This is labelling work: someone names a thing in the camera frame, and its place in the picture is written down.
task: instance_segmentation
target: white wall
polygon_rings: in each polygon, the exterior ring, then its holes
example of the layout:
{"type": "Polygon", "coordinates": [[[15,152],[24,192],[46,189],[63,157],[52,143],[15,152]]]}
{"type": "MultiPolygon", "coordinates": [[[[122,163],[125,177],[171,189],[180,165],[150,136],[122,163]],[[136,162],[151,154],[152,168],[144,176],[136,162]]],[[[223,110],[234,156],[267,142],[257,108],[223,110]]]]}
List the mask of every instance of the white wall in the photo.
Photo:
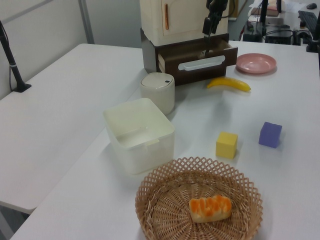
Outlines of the white wall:
{"type": "MultiPolygon", "coordinates": [[[[13,4],[0,8],[14,12],[13,4]]],[[[87,43],[77,0],[53,0],[3,24],[22,80],[26,82],[78,44],[87,43]]],[[[16,81],[11,75],[12,87],[16,81]]],[[[9,64],[0,47],[0,99],[10,93],[9,64]]]]}
{"type": "Polygon", "coordinates": [[[139,0],[86,0],[94,43],[141,48],[139,0]]]}

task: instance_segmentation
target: yellow cube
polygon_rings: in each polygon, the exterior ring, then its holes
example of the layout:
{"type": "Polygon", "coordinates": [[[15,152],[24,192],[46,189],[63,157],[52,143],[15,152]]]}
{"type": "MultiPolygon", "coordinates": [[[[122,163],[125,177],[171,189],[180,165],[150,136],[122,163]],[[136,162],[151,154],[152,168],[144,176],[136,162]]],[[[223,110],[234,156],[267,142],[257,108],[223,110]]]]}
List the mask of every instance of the yellow cube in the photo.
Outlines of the yellow cube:
{"type": "Polygon", "coordinates": [[[237,150],[238,135],[229,132],[220,132],[216,141],[215,155],[234,159],[237,150]]]}

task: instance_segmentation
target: foam block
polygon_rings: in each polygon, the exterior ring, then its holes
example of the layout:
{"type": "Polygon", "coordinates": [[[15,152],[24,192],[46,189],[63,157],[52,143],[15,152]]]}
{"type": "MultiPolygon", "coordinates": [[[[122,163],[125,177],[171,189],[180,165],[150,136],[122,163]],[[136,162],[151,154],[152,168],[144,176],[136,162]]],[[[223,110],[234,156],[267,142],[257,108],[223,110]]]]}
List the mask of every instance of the foam block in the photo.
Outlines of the foam block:
{"type": "Polygon", "coordinates": [[[233,159],[236,155],[238,135],[222,131],[216,141],[215,155],[233,159]]]}
{"type": "Polygon", "coordinates": [[[265,122],[260,131],[259,144],[271,148],[277,148],[279,145],[279,138],[282,126],[265,122]]]}

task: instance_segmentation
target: yellow banana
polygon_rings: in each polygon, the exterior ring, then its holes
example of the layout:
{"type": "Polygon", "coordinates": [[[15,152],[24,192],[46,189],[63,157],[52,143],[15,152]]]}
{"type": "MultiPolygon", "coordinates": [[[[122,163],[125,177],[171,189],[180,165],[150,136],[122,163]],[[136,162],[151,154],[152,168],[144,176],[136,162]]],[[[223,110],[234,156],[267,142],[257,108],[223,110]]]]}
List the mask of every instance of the yellow banana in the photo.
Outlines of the yellow banana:
{"type": "Polygon", "coordinates": [[[220,76],[212,79],[211,82],[206,86],[206,88],[208,89],[218,85],[230,86],[245,92],[248,92],[251,90],[251,87],[248,84],[246,84],[244,81],[240,81],[238,79],[225,77],[225,76],[220,76]]]}

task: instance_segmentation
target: woven basket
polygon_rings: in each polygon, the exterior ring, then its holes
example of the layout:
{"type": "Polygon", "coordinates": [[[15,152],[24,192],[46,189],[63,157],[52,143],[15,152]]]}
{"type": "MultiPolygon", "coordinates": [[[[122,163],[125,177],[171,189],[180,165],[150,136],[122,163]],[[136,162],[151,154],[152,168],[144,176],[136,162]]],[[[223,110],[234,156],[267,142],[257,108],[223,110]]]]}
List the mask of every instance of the woven basket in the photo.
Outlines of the woven basket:
{"type": "Polygon", "coordinates": [[[249,240],[262,221],[262,200],[254,183],[234,167],[206,158],[179,158],[142,181],[135,211],[149,240],[249,240]],[[216,194],[232,203],[227,219],[193,223],[189,200],[216,194]]]}

